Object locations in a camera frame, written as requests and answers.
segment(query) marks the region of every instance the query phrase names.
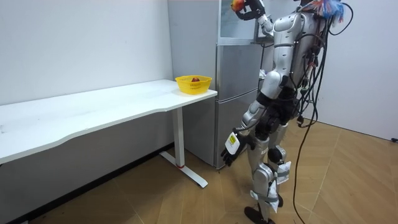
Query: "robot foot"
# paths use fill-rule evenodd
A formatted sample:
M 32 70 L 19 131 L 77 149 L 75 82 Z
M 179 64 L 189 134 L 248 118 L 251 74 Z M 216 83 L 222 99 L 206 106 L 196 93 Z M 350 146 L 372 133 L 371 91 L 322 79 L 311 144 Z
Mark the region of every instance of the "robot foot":
M 279 194 L 278 194 L 278 200 L 279 200 L 278 207 L 282 208 L 284 206 L 284 199 Z
M 262 219 L 261 212 L 255 210 L 252 207 L 244 208 L 244 214 L 255 224 L 275 224 L 274 221 L 268 219 L 268 222 Z

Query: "apple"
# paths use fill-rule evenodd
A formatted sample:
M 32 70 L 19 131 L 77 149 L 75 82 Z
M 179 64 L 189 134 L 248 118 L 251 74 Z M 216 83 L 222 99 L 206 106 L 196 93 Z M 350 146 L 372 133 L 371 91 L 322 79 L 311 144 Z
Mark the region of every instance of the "apple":
M 231 9 L 234 12 L 239 12 L 244 8 L 244 0 L 232 0 Z

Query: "floor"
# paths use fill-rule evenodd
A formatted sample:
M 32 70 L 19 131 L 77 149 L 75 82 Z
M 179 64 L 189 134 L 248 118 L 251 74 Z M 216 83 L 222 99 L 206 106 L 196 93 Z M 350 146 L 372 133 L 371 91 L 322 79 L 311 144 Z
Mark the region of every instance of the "floor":
M 289 126 L 288 160 L 296 160 L 303 133 Z M 157 156 L 31 223 L 251 224 L 243 214 L 256 206 L 246 155 L 219 172 L 188 152 L 186 161 L 208 181 L 205 189 Z M 285 206 L 272 214 L 276 224 L 300 223 L 292 189 L 293 178 L 281 185 Z M 317 123 L 302 151 L 297 192 L 307 224 L 398 223 L 398 144 Z

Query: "white desk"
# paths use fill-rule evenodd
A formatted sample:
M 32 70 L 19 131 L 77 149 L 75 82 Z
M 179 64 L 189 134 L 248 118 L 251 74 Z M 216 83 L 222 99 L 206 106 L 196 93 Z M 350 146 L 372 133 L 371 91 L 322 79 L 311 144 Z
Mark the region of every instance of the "white desk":
M 167 152 L 161 155 L 205 187 L 207 182 L 184 166 L 182 107 L 216 95 L 212 90 L 184 94 L 176 82 L 157 80 L 0 106 L 0 164 L 115 124 L 173 110 L 176 158 Z

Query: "refrigerator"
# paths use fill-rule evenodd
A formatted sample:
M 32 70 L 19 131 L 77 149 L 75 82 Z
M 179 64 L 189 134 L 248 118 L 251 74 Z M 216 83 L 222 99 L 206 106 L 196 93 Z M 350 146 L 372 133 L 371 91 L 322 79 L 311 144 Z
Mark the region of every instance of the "refrigerator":
M 211 166 L 232 128 L 256 100 L 262 48 L 254 42 L 255 21 L 240 21 L 230 1 L 169 1 L 174 77 L 204 75 L 218 95 L 183 107 L 185 149 Z

